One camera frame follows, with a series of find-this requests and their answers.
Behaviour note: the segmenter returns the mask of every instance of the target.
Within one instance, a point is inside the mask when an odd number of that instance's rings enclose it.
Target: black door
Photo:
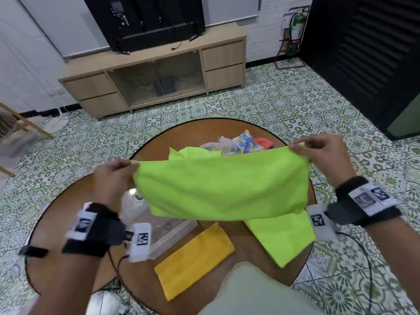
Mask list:
[[[302,58],[384,131],[420,91],[420,0],[313,0]]]

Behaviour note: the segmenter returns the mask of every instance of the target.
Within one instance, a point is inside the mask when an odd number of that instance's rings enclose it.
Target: hand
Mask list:
[[[304,142],[305,146],[298,145],[300,142]],[[289,148],[307,156],[335,189],[357,175],[341,135],[322,133],[302,137],[290,144]]]
[[[132,163],[128,159],[117,159],[98,166],[93,172],[92,202],[102,203],[118,213],[124,192],[135,188],[132,174],[138,167],[139,163]]]

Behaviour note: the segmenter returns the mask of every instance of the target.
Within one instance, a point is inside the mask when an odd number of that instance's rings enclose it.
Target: clear plastic container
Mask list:
[[[198,225],[197,220],[155,217],[147,201],[133,189],[124,195],[122,209],[120,219],[128,228],[134,223],[142,222],[150,223],[152,226],[148,259],[158,258]]]

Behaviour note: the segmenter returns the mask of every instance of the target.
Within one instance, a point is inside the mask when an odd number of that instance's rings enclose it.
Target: fire extinguisher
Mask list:
[[[306,15],[302,11],[293,15],[290,20],[290,43],[286,49],[286,55],[295,55],[299,47],[300,38],[305,27]]]

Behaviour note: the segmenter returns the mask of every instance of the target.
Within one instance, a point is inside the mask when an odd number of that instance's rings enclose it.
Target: television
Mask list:
[[[84,0],[114,52],[181,42],[205,31],[201,0]]]

